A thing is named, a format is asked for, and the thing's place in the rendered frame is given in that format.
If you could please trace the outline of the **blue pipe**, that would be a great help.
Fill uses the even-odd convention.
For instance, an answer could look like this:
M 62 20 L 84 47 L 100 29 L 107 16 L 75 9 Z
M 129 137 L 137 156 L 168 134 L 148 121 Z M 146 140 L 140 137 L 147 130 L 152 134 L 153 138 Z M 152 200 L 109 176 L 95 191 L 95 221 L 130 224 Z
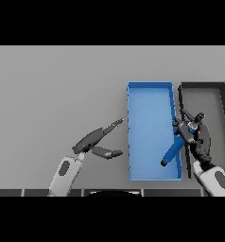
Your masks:
M 162 158 L 162 166 L 167 166 L 184 145 L 195 145 L 198 143 L 194 138 L 194 134 L 202 124 L 202 119 L 205 117 L 205 114 L 199 112 L 196 116 L 193 116 L 185 109 L 182 109 L 182 112 L 188 117 L 188 120 L 183 121 L 179 118 L 175 118 L 175 122 L 172 126 L 176 127 L 174 134 L 177 135 L 177 138 Z

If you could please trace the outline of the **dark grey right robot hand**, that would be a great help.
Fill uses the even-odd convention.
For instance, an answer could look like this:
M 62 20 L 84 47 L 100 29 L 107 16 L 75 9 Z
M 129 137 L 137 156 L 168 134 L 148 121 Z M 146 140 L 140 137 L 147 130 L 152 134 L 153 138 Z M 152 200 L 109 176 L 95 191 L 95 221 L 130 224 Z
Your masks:
M 175 134 L 179 135 L 183 143 L 190 147 L 190 151 L 199 162 L 199 166 L 203 171 L 213 168 L 214 165 L 212 164 L 212 157 L 210 155 L 210 132 L 208 127 L 203 123 L 205 114 L 199 112 L 194 116 L 186 109 L 181 109 L 181 113 L 185 115 L 188 120 L 175 119 L 173 123 L 173 126 L 177 128 Z

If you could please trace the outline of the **dark grey bin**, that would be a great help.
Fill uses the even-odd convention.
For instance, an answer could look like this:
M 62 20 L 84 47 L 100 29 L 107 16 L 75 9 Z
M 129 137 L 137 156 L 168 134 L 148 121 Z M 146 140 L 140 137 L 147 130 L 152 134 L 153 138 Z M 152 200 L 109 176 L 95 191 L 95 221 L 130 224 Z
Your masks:
M 213 164 L 225 171 L 225 82 L 182 82 L 178 88 L 180 108 L 193 115 L 203 112 L 211 136 Z

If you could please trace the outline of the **blue bin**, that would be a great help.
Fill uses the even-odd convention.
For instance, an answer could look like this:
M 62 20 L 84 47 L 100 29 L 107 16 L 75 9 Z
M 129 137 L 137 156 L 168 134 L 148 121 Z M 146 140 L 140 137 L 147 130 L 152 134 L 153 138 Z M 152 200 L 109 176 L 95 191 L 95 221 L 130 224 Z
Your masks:
M 172 126 L 176 116 L 173 83 L 129 81 L 127 92 L 130 180 L 180 181 L 180 152 L 167 166 L 161 165 L 176 138 Z

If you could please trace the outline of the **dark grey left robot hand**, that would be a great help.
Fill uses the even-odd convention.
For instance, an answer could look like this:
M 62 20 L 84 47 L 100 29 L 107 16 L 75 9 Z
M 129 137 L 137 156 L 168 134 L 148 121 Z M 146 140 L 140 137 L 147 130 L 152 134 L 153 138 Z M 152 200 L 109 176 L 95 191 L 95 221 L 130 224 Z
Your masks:
M 123 152 L 121 150 L 110 150 L 104 147 L 98 147 L 97 144 L 113 129 L 115 129 L 119 124 L 124 121 L 123 118 L 112 122 L 107 128 L 99 128 L 97 130 L 91 131 L 86 136 L 84 136 L 80 141 L 78 141 L 72 150 L 75 154 L 79 155 L 81 152 L 87 153 L 92 151 L 92 153 L 98 157 L 104 159 L 112 159 L 121 156 Z

